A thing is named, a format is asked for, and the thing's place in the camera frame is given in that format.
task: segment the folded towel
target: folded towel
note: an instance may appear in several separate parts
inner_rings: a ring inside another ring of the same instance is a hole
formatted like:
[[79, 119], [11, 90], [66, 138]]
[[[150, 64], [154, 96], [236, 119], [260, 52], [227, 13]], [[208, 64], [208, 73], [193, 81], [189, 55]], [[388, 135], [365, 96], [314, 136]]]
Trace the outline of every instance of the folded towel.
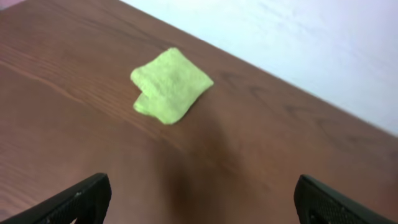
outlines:
[[180, 120], [195, 100], [214, 84], [176, 48], [136, 68], [131, 80], [142, 91], [134, 109], [164, 124]]

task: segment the wood grain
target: wood grain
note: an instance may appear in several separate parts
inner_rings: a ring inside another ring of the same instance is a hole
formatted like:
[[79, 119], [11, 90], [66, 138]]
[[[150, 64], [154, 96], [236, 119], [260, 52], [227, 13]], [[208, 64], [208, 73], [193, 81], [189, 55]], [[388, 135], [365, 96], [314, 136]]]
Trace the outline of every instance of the wood grain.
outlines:
[[398, 137], [396, 0], [121, 1]]
[[[298, 223], [300, 174], [398, 221], [398, 140], [117, 0], [0, 12], [0, 220], [95, 172], [106, 223]], [[132, 69], [178, 47], [215, 81], [173, 126]]]

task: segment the green cloth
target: green cloth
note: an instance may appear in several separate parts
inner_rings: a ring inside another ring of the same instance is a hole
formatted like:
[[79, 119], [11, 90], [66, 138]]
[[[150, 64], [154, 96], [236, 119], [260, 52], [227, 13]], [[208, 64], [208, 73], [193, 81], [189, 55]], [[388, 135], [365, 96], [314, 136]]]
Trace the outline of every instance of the green cloth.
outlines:
[[134, 109], [164, 124], [174, 124], [181, 119], [195, 100], [214, 84], [176, 48], [136, 68], [131, 80], [142, 91]]

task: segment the white wall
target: white wall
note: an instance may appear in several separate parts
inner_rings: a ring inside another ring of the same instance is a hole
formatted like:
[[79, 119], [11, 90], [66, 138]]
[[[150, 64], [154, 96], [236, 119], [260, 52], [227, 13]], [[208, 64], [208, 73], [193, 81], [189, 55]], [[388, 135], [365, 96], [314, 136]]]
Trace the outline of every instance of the white wall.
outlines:
[[0, 0], [0, 10], [11, 7], [24, 0]]
[[398, 136], [397, 0], [123, 0]]

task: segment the wooden table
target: wooden table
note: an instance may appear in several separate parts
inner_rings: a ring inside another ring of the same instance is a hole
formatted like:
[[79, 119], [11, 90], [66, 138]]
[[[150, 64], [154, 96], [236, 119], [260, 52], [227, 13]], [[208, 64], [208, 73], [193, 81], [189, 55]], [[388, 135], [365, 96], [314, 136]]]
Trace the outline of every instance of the wooden table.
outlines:
[[[215, 85], [164, 126], [129, 74], [169, 47]], [[298, 223], [300, 174], [398, 221], [395, 137], [117, 0], [0, 12], [0, 220], [95, 172], [106, 223]]]

